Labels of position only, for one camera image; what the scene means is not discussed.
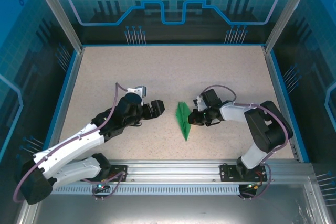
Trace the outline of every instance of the speckled work surface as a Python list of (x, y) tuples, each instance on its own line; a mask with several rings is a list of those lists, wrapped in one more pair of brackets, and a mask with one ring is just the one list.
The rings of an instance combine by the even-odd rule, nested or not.
[[(253, 143), (247, 124), (192, 126), (185, 142), (175, 116), (178, 102), (192, 109), (204, 88), (223, 84), (235, 90), (237, 102), (277, 104), (260, 46), (87, 47), (61, 140), (111, 107), (116, 81), (125, 88), (147, 86), (144, 101), (163, 100), (165, 112), (141, 127), (126, 128), (81, 157), (102, 152), (108, 159), (236, 159)], [(233, 97), (220, 88), (216, 92), (223, 101)], [(293, 158), (290, 146), (273, 157)]]

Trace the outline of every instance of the white robotic arm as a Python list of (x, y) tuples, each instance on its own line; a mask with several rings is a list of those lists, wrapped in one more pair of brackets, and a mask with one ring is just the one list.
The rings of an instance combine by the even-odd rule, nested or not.
[(27, 202), (35, 204), (46, 198), (53, 189), (81, 179), (106, 179), (111, 174), (111, 165), (102, 154), (94, 154), (82, 161), (70, 164), (69, 162), (91, 148), (122, 134), (126, 127), (141, 126), (141, 120), (159, 117), (165, 110), (163, 102), (155, 100), (144, 104), (142, 98), (145, 96), (145, 86), (129, 88), (127, 94), (120, 99), (108, 122), (106, 119), (111, 108), (98, 114), (91, 123), (72, 137), (36, 153), (33, 158), (22, 154), (16, 173), (17, 182), (31, 167), (41, 162), (20, 188)]
[[(233, 101), (222, 102), (213, 89), (203, 92), (194, 103), (194, 109), (188, 117), (189, 124), (212, 126), (221, 121), (238, 121), (246, 123), (251, 131), (254, 143), (250, 149), (237, 160), (237, 170), (244, 178), (252, 169), (259, 166), (273, 149), (285, 142), (285, 133), (279, 123), (262, 109), (248, 107)], [(289, 138), (293, 132), (285, 118), (273, 102), (266, 101), (261, 107), (272, 112), (285, 126)]]

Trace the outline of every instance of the cable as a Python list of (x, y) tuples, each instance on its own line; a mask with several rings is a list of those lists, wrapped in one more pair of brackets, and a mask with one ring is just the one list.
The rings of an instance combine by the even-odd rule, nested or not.
[(121, 183), (121, 181), (122, 181), (122, 179), (123, 179), (123, 177), (124, 177), (125, 174), (126, 174), (126, 173), (125, 173), (124, 171), (119, 172), (118, 174), (114, 175), (113, 177), (111, 177), (111, 178), (109, 178), (109, 179), (107, 179), (107, 180), (105, 180), (105, 181), (103, 182), (103, 184), (106, 185), (109, 181), (111, 181), (111, 180), (113, 180), (113, 179), (115, 179), (115, 178), (118, 178), (118, 177), (120, 176), (117, 185), (115, 186), (115, 188), (113, 189), (113, 191), (112, 191), (109, 195), (107, 195), (107, 196), (102, 196), (102, 197), (97, 197), (97, 195), (96, 195), (97, 187), (96, 187), (96, 188), (93, 188), (93, 189), (92, 189), (92, 196), (93, 196), (94, 198), (96, 198), (96, 199), (99, 199), (99, 198), (104, 198), (104, 199), (110, 198), (110, 197), (117, 191), (117, 189), (118, 189), (118, 187), (119, 187), (119, 185), (120, 185), (120, 183)]
[(127, 89), (123, 88), (122, 86), (119, 85), (119, 83), (116, 82), (116, 85), (115, 85), (115, 95), (114, 95), (114, 101), (113, 101), (113, 105), (112, 105), (112, 108), (111, 108), (111, 111), (110, 111), (110, 114), (108, 115), (108, 117), (106, 118), (106, 120), (99, 126), (97, 127), (96, 129), (93, 129), (89, 132), (86, 132), (84, 133), (83, 135), (78, 135), (78, 136), (75, 136), (73, 138), (71, 138), (70, 140), (66, 141), (66, 142), (62, 142), (62, 144), (60, 144), (59, 146), (57, 146), (55, 149), (53, 149), (51, 152), (49, 152), (47, 155), (45, 155), (43, 158), (41, 158), (40, 161), (38, 161), (32, 168), (29, 169), (29, 171), (27, 171), (27, 173), (21, 178), (20, 182), (17, 184), (16, 188), (15, 188), (15, 191), (14, 191), (14, 194), (13, 194), (13, 201), (15, 203), (21, 203), (25, 200), (18, 200), (17, 199), (17, 195), (19, 193), (19, 190), (23, 184), (23, 182), (28, 178), (28, 176), (36, 169), (38, 168), (38, 166), (40, 164), (42, 164), (44, 161), (48, 160), (49, 157), (52, 156), (53, 153), (57, 152), (59, 149), (61, 149), (62, 147), (66, 146), (67, 144), (69, 143), (72, 143), (73, 141), (77, 140), (77, 139), (80, 139), (82, 137), (85, 137), (87, 135), (90, 135), (91, 133), (95, 132), (95, 131), (98, 131), (100, 130), (101, 128), (103, 128), (108, 122), (109, 120), (111, 119), (112, 117), (112, 114), (114, 112), (114, 109), (116, 107), (116, 104), (117, 104), (117, 99), (118, 99), (118, 88), (120, 88), (121, 90), (124, 90), (124, 91), (127, 91)]
[(262, 173), (261, 172), (256, 172), (257, 175), (259, 175), (260, 178), (260, 186), (262, 186), (263, 181), (262, 181)]
[(249, 193), (242, 193), (242, 194), (250, 196), (253, 199), (257, 199), (257, 198), (261, 197), (267, 191), (267, 189), (269, 188), (269, 186), (271, 184), (271, 181), (272, 181), (272, 171), (271, 171), (271, 167), (268, 164), (265, 163), (264, 165), (267, 166), (267, 168), (268, 168), (269, 178), (268, 178), (267, 184), (266, 184), (265, 188), (263, 189), (263, 191), (260, 194), (258, 194), (257, 196), (255, 196), (253, 194), (249, 194)]
[(207, 91), (208, 89), (213, 88), (213, 87), (221, 87), (221, 88), (227, 89), (228, 91), (230, 91), (230, 92), (234, 95), (234, 98), (233, 98), (232, 101), (233, 101), (233, 102), (236, 101), (236, 99), (237, 99), (237, 95), (236, 95), (236, 93), (235, 93), (231, 88), (229, 88), (229, 87), (227, 87), (227, 86), (224, 86), (224, 85), (220, 85), (220, 84), (211, 85), (211, 86), (205, 88), (205, 89), (202, 91), (202, 93), (204, 93), (205, 91)]
[(285, 142), (284, 142), (282, 145), (280, 145), (279, 147), (275, 147), (272, 151), (270, 151), (270, 152), (266, 155), (266, 157), (264, 157), (264, 158), (261, 160), (260, 163), (261, 163), (261, 164), (264, 164), (265, 161), (266, 161), (266, 160), (267, 160), (273, 153), (275, 153), (276, 151), (278, 151), (278, 150), (284, 148), (284, 147), (287, 145), (287, 143), (288, 143), (288, 141), (289, 141), (289, 136), (288, 136), (288, 132), (287, 132), (287, 130), (286, 130), (286, 127), (285, 127), (285, 125), (281, 122), (281, 120), (280, 120), (276, 115), (274, 115), (271, 111), (269, 111), (267, 108), (264, 108), (264, 107), (262, 107), (262, 106), (260, 106), (260, 105), (257, 105), (257, 104), (248, 104), (248, 103), (234, 103), (234, 104), (237, 105), (237, 106), (252, 107), (252, 108), (258, 108), (258, 109), (261, 109), (261, 110), (265, 111), (267, 114), (269, 114), (270, 116), (272, 116), (272, 117), (277, 121), (277, 123), (280, 125), (280, 127), (282, 128), (282, 130), (283, 130), (283, 132), (284, 132), (284, 134), (285, 134)]
[(119, 89), (121, 89), (121, 90), (123, 90), (123, 91), (127, 92), (127, 89), (126, 89), (126, 88), (124, 88), (124, 87), (122, 87), (122, 86), (120, 86), (120, 85), (119, 85), (119, 83), (116, 83), (116, 85), (118, 85)]

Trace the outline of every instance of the green paper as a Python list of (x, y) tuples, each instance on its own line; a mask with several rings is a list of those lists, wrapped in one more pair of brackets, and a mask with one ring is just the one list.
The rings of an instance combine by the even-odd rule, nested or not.
[(179, 102), (176, 110), (176, 117), (178, 124), (180, 125), (184, 139), (187, 141), (191, 125), (188, 123), (188, 116), (191, 114), (191, 110), (185, 102)]

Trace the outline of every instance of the blue border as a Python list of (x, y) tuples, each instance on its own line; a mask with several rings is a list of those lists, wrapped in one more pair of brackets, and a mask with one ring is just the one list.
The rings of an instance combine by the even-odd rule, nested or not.
[(101, 22), (101, 23), (84, 23), (76, 8), (75, 8), (75, 5), (74, 3), (72, 2), (72, 0), (68, 0), (74, 14), (75, 14), (75, 17), (78, 21), (79, 24), (81, 24), (82, 26), (117, 26), (119, 25), (133, 10), (135, 9), (145, 9), (145, 4), (159, 4), (160, 5), (160, 10), (161, 10), (161, 22), (165, 25), (182, 25), (185, 23), (186, 21), (186, 6), (187, 4), (190, 4), (190, 3), (200, 3), (202, 4), (202, 8), (203, 9), (213, 9), (215, 12), (217, 12), (217, 14), (223, 19), (225, 20), (229, 25), (265, 25), (268, 23), (268, 21), (270, 20), (272, 14), (273, 14), (273, 11), (277, 5), (279, 0), (274, 0), (273, 4), (272, 4), (272, 7), (266, 17), (266, 20), (264, 22), (233, 22), (231, 20), (228, 19), (228, 17), (225, 16), (225, 14), (218, 8), (218, 6), (216, 5), (208, 5), (206, 4), (206, 0), (185, 0), (183, 2), (183, 5), (182, 5), (182, 20), (181, 21), (166, 21), (165, 20), (165, 11), (164, 11), (164, 4), (161, 0), (141, 0), (140, 1), (140, 5), (137, 5), (137, 6), (131, 6), (118, 20), (117, 22)]
[(334, 127), (334, 129), (336, 131), (336, 120), (334, 118), (334, 115), (331, 112), (330, 107), (329, 107), (330, 95), (331, 95), (331, 92), (335, 89), (336, 89), (336, 82), (334, 82), (332, 85), (330, 85), (327, 89), (327, 93), (325, 95), (324, 107), (326, 108), (328, 116), (329, 116), (330, 121), (332, 123), (332, 126)]
[(49, 144), (50, 144), (50, 141), (51, 141), (51, 136), (52, 136), (54, 128), (55, 128), (57, 117), (58, 117), (58, 114), (59, 114), (59, 111), (60, 111), (60, 108), (61, 108), (61, 105), (62, 105), (62, 101), (63, 101), (64, 95), (65, 95), (65, 90), (67, 89), (67, 86), (68, 86), (68, 83), (69, 83), (70, 75), (71, 75), (71, 72), (72, 72), (72, 68), (74, 67), (76, 57), (77, 57), (77, 52), (74, 50), (74, 52), (72, 54), (72, 57), (71, 57), (71, 61), (70, 61), (70, 64), (69, 64), (67, 74), (65, 75), (65, 79), (64, 79), (64, 82), (63, 82), (61, 93), (59, 94), (59, 97), (58, 97), (55, 112), (54, 112), (54, 115), (51, 119), (51, 123), (50, 123), (50, 127), (49, 127), (48, 134), (47, 134), (47, 137), (46, 137), (46, 141), (44, 142), (44, 146), (43, 146), (44, 150), (49, 148)]
[(136, 46), (264, 46), (265, 43), (255, 44), (226, 44), (226, 43), (199, 43), (199, 44), (83, 44), (83, 47), (136, 47)]
[(5, 84), (7, 84), (17, 94), (17, 98), (18, 98), (19, 104), (20, 104), (20, 106), (19, 106), (19, 108), (16, 112), (16, 115), (13, 119), (12, 125), (9, 128), (9, 131), (7, 133), (5, 142), (4, 142), (3, 146), (1, 147), (1, 151), (0, 151), (0, 162), (1, 162), (2, 158), (4, 157), (5, 151), (8, 147), (9, 140), (11, 139), (11, 137), (13, 135), (15, 126), (17, 124), (17, 121), (19, 120), (19, 117), (21, 115), (21, 112), (23, 110), (24, 105), (23, 105), (23, 99), (22, 99), (22, 94), (21, 94), (20, 88), (18, 88), (14, 83), (11, 83), (9, 80), (7, 80), (7, 78), (4, 77), (2, 74), (0, 74), (0, 80), (2, 80)]
[(289, 111), (289, 116), (291, 118), (293, 128), (294, 128), (294, 131), (295, 131), (295, 134), (296, 134), (296, 138), (298, 140), (299, 149), (300, 149), (300, 152), (301, 152), (301, 155), (302, 155), (303, 162), (304, 163), (309, 163), (310, 162), (309, 157), (308, 157), (306, 148), (305, 148), (304, 143), (303, 143), (303, 139), (302, 139), (302, 136), (301, 136), (301, 133), (300, 133), (300, 130), (299, 130), (298, 122), (296, 121), (294, 111), (293, 111), (293, 107), (292, 107), (292, 104), (290, 103), (289, 95), (287, 93), (286, 86), (285, 86), (285, 83), (283, 81), (283, 78), (282, 78), (282, 75), (281, 75), (281, 72), (280, 72), (280, 68), (279, 68), (279, 65), (278, 65), (278, 61), (275, 57), (273, 49), (271, 51), (271, 57), (272, 57), (272, 61), (274, 63), (276, 74), (277, 74), (279, 82), (280, 82), (280, 87), (281, 87), (282, 93), (284, 94), (283, 97), (285, 98), (285, 103), (286, 103), (288, 111)]

